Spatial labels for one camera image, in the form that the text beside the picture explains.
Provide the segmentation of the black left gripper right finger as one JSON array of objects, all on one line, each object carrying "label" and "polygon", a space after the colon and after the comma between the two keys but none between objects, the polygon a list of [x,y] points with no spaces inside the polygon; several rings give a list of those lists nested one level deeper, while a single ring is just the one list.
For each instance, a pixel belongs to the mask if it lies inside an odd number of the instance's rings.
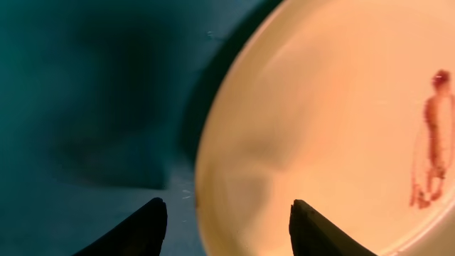
[{"label": "black left gripper right finger", "polygon": [[291,205],[289,234],[294,256],[377,256],[303,200]]}]

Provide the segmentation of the yellow green plate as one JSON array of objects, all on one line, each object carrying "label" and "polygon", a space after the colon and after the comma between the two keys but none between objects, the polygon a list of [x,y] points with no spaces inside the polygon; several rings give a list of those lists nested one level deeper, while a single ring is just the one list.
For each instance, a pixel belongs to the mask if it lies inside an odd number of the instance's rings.
[{"label": "yellow green plate", "polygon": [[454,170],[428,208],[424,104],[454,70],[453,1],[284,1],[210,109],[195,203],[208,255],[290,255],[301,199],[377,255],[454,254]]}]

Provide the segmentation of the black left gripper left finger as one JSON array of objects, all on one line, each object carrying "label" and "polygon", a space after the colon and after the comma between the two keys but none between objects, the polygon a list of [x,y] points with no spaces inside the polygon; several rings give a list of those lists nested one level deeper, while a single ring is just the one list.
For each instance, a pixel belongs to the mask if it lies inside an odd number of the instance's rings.
[{"label": "black left gripper left finger", "polygon": [[165,202],[153,198],[74,256],[159,256],[167,219]]}]

